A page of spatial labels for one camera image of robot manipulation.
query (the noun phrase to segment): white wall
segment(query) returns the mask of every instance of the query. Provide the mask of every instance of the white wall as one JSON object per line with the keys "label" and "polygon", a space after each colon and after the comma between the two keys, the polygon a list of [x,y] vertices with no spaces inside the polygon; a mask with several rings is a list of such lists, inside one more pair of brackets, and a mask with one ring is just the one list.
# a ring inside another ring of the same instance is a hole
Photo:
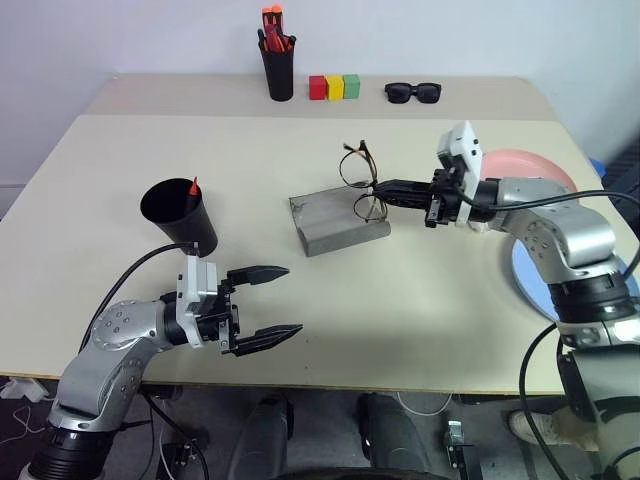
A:
{"label": "white wall", "polygon": [[[0,0],[0,184],[28,181],[111,72],[260,71],[265,3]],[[604,160],[640,130],[637,0],[283,5],[299,72],[525,76]]]}

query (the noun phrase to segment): cable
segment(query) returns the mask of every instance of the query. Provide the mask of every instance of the cable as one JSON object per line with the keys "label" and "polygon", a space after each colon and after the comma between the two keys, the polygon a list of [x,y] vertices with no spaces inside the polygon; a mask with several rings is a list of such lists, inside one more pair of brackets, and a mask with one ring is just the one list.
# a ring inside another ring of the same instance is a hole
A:
{"label": "cable", "polygon": [[626,449],[624,452],[622,452],[620,455],[618,455],[616,458],[613,459],[613,462],[611,462],[609,466],[605,469],[602,476],[604,478],[615,478],[614,475],[617,477],[616,467],[618,466],[618,464],[622,460],[627,458],[629,455],[632,455],[636,452],[640,452],[640,445]]}
{"label": "cable", "polygon": [[142,480],[144,476],[147,474],[151,465],[153,463],[153,452],[156,449],[156,429],[153,425],[153,410],[151,410],[151,406],[149,406],[149,425],[151,427],[151,451],[149,452],[149,459],[147,460],[147,466],[144,467],[144,470],[138,477],[138,480]]}
{"label": "cable", "polygon": [[104,309],[107,308],[107,305],[109,305],[109,303],[111,302],[111,299],[116,294],[116,292],[120,289],[122,284],[127,280],[127,278],[129,278],[129,276],[147,260],[155,257],[156,255],[159,255],[160,253],[167,252],[169,250],[174,250],[176,248],[191,248],[197,252],[198,244],[197,242],[180,242],[180,243],[172,243],[169,245],[165,245],[164,247],[160,247],[160,248],[156,248],[155,250],[152,250],[151,252],[147,253],[146,255],[138,259],[133,265],[131,265],[120,276],[120,278],[113,285],[113,287],[111,287],[111,290],[109,290],[109,292],[107,293],[107,296],[104,297],[104,300],[102,300],[102,302],[98,306],[96,313],[93,314],[93,317],[91,318],[91,322],[89,322],[89,325],[87,326],[87,330],[84,332],[84,336],[82,337],[82,342],[80,343],[80,350],[78,352],[82,351],[82,349],[86,347],[87,343],[89,342],[89,338],[91,337],[91,327],[93,326],[93,323],[104,311]]}
{"label": "cable", "polygon": [[207,461],[205,460],[204,455],[202,454],[202,450],[200,450],[200,447],[198,447],[196,442],[194,442],[191,438],[189,438],[189,436],[186,433],[184,433],[184,431],[176,424],[176,422],[174,422],[171,419],[171,417],[169,417],[169,415],[167,415],[160,407],[158,407],[158,405],[155,404],[155,402],[151,399],[151,397],[149,396],[149,394],[147,392],[141,391],[141,394],[144,397],[144,399],[147,401],[147,403],[149,404],[149,407],[151,407],[151,409],[162,420],[164,420],[164,422],[167,425],[169,425],[173,429],[174,432],[176,432],[178,435],[180,435],[182,437],[182,439],[186,443],[191,445],[191,449],[198,456],[198,459],[200,460],[200,464],[202,465],[202,473],[204,474],[204,480],[209,480],[209,467],[207,467]]}
{"label": "cable", "polygon": [[[27,411],[27,418],[25,420],[21,419],[20,417],[18,417],[18,413],[22,412],[23,410]],[[16,419],[16,421],[22,425],[24,427],[24,432],[22,432],[22,434],[16,436],[16,437],[11,437],[11,438],[6,438],[2,441],[0,441],[0,445],[4,445],[5,443],[9,443],[9,442],[13,442],[16,440],[22,440],[23,438],[25,438],[29,433],[40,433],[40,432],[44,432],[44,427],[39,428],[37,430],[32,429],[29,426],[29,420],[31,420],[31,407],[29,405],[25,405],[24,407],[20,407],[17,410],[14,410],[13,413],[11,414],[11,416]]]}
{"label": "cable", "polygon": [[[530,202],[512,203],[509,205],[486,205],[483,203],[477,203],[476,201],[467,197],[459,186],[456,185],[454,188],[456,194],[463,202],[468,203],[473,208],[477,208],[478,210],[484,210],[485,212],[510,212],[514,210],[524,210],[527,208],[542,207],[544,205],[550,205],[552,203],[567,202],[569,200],[577,200],[579,198],[586,197],[620,198],[623,200],[627,200],[640,208],[640,199],[637,199],[633,195],[621,192],[609,192],[606,190],[585,190],[583,192],[567,193],[565,195],[558,195],[556,197],[542,198],[540,200],[533,200]],[[629,266],[622,274],[622,277],[625,280],[628,280],[638,264],[640,264],[640,246],[638,247],[638,250],[636,250],[636,254],[633,256],[631,263],[629,263]]]}
{"label": "cable", "polygon": [[164,434],[164,423],[162,424],[162,427],[160,427],[160,436],[158,437],[158,450],[160,451],[160,459],[162,460],[162,464],[164,465],[164,471],[167,472],[167,475],[169,476],[169,480],[176,480],[174,476],[171,474],[169,465],[167,465],[167,459],[164,457],[164,449],[162,448],[163,434]]}
{"label": "cable", "polygon": [[451,402],[451,399],[453,398],[453,393],[450,393],[447,396],[447,400],[444,402],[444,404],[439,409],[433,412],[416,412],[415,410],[412,410],[411,408],[409,408],[407,404],[402,401],[400,392],[396,392],[396,394],[398,396],[398,402],[400,402],[400,405],[402,405],[402,408],[404,408],[407,412],[413,413],[414,415],[417,415],[419,417],[435,417],[436,415],[440,415],[442,412],[444,412],[447,409],[447,407],[449,406],[449,403]]}
{"label": "cable", "polygon": [[569,477],[567,476],[567,474],[564,472],[564,470],[556,460],[556,457],[553,456],[553,453],[551,453],[551,450],[549,450],[549,446],[544,441],[544,438],[542,438],[542,435],[540,434],[538,427],[533,421],[533,417],[531,416],[531,410],[529,408],[529,402],[527,401],[527,393],[526,393],[526,377],[527,377],[527,367],[529,365],[529,360],[531,359],[533,352],[535,351],[536,347],[540,344],[540,342],[555,329],[556,329],[556,324],[554,322],[551,325],[549,325],[547,328],[545,328],[542,331],[542,333],[540,333],[533,340],[533,342],[531,342],[531,345],[529,345],[529,348],[527,349],[527,352],[524,354],[524,358],[522,359],[522,366],[520,367],[520,377],[518,379],[518,391],[520,393],[520,403],[522,405],[522,411],[524,412],[524,416],[527,419],[527,422],[529,423],[529,427],[531,428],[533,435],[536,437],[536,440],[538,441],[538,444],[540,445],[542,452],[547,457],[547,460],[549,460],[549,463],[555,470],[558,477],[560,477],[561,480],[569,480]]}

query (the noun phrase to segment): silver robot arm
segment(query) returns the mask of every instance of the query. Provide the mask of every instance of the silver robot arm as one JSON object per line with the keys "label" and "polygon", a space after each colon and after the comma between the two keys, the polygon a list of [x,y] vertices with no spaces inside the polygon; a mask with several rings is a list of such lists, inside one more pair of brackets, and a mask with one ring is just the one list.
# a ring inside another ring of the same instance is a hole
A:
{"label": "silver robot arm", "polygon": [[265,283],[288,273],[281,267],[227,272],[218,285],[215,264],[187,256],[176,292],[149,302],[124,301],[94,322],[87,345],[67,366],[48,417],[41,450],[19,480],[94,480],[140,387],[149,361],[189,343],[220,340],[221,353],[246,355],[272,348],[302,325],[280,325],[238,339],[238,311],[231,293],[242,284]]}
{"label": "silver robot arm", "polygon": [[[438,148],[443,169],[431,183],[390,180],[373,187],[389,205],[426,211],[425,225],[487,223],[526,246],[548,284],[562,342],[572,350],[558,358],[569,404],[597,427],[603,465],[640,445],[640,315],[615,260],[615,236],[607,220],[577,200],[503,212],[504,206],[569,193],[540,178],[480,181],[482,150],[469,122],[445,134]],[[640,453],[617,466],[624,480],[640,476]]]}

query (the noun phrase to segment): power strip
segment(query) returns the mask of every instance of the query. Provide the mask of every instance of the power strip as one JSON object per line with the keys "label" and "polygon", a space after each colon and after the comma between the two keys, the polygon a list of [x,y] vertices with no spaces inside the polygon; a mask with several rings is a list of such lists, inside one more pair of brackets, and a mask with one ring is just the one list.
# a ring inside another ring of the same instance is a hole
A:
{"label": "power strip", "polygon": [[33,378],[9,377],[9,383],[0,390],[0,398],[18,399],[27,397],[33,403],[49,395],[49,391]]}

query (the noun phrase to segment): red cap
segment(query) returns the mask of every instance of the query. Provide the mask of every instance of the red cap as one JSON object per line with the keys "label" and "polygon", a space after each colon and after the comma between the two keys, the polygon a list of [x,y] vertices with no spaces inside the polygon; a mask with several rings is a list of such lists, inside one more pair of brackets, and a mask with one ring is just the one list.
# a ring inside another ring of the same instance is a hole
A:
{"label": "red cap", "polygon": [[198,177],[194,177],[193,183],[191,184],[191,187],[189,188],[189,195],[192,195],[194,197],[198,196]]}

